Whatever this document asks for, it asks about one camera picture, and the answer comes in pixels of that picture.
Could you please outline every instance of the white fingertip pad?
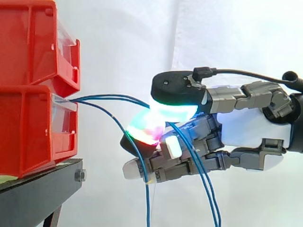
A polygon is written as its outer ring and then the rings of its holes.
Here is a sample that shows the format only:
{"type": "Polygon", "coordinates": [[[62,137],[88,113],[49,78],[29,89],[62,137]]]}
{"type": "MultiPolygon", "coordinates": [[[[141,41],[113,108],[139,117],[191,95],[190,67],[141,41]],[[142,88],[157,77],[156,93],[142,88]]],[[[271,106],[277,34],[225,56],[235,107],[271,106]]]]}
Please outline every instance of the white fingertip pad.
{"type": "Polygon", "coordinates": [[[264,170],[271,169],[283,161],[283,155],[265,155],[264,170]]]}
{"type": "Polygon", "coordinates": [[[181,157],[182,149],[176,136],[169,136],[165,139],[165,144],[171,159],[181,157]]]}
{"type": "Polygon", "coordinates": [[[134,180],[141,178],[136,159],[126,162],[122,168],[124,178],[126,180],[134,180]]]}

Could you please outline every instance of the metal bolt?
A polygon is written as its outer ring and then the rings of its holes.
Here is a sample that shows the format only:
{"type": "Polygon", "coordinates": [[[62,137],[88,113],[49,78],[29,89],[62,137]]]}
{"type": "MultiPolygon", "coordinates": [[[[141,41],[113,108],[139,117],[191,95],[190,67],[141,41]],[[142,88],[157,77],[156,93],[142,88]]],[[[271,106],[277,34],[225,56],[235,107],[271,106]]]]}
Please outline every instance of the metal bolt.
{"type": "Polygon", "coordinates": [[[86,181],[86,170],[85,169],[78,169],[75,172],[75,181],[77,182],[83,182],[86,181]]]}

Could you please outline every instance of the red storage drawer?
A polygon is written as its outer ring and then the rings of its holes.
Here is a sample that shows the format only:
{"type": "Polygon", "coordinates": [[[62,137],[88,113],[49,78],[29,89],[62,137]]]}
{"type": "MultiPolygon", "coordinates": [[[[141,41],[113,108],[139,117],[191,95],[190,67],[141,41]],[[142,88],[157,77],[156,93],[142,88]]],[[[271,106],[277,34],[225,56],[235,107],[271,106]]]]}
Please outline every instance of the red storage drawer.
{"type": "Polygon", "coordinates": [[[23,177],[77,154],[78,105],[47,86],[0,86],[0,175],[23,177]]]}
{"type": "Polygon", "coordinates": [[[80,90],[80,42],[54,1],[0,0],[0,24],[0,85],[47,85],[61,97],[80,90]]]}

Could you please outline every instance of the robotic hand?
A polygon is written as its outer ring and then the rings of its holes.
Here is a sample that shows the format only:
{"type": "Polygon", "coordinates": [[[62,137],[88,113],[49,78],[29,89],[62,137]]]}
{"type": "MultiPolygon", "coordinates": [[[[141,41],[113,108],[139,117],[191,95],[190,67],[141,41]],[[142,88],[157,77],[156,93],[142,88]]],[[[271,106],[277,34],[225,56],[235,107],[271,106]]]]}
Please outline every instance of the robotic hand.
{"type": "MultiPolygon", "coordinates": [[[[280,163],[287,150],[303,152],[303,82],[294,72],[286,72],[282,80],[277,80],[239,70],[203,67],[160,73],[154,77],[151,89],[153,102],[160,103],[151,104],[151,110],[168,122],[187,121],[180,129],[208,172],[231,166],[263,171],[280,163]],[[254,76],[269,82],[215,88],[202,84],[203,78],[218,73],[254,76]],[[299,93],[288,95],[279,83],[299,93]],[[179,118],[169,115],[169,109],[178,112],[179,118]],[[227,152],[224,146],[237,148],[227,152]]],[[[125,140],[121,145],[130,151],[125,140]]],[[[157,182],[198,174],[188,149],[173,130],[164,133],[159,146],[144,158],[148,173],[155,173],[157,182]]],[[[126,179],[143,176],[137,158],[127,162],[123,172],[126,179]]]]}

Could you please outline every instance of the black cable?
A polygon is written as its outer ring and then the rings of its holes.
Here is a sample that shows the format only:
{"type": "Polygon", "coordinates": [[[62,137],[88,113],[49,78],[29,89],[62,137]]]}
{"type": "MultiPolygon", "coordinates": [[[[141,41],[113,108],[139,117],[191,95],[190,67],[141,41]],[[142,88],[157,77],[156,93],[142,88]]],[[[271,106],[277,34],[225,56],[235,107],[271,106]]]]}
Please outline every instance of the black cable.
{"type": "Polygon", "coordinates": [[[213,69],[214,75],[216,74],[238,74],[238,75],[243,75],[243,76],[248,76],[248,77],[253,77],[253,78],[258,78],[258,79],[263,79],[269,82],[277,83],[277,84],[285,84],[285,85],[291,85],[296,82],[296,80],[283,80],[283,79],[275,79],[271,77],[267,77],[261,74],[257,74],[254,72],[248,72],[248,71],[242,71],[242,70],[227,70],[227,69],[222,69],[222,70],[217,70],[213,69]]]}

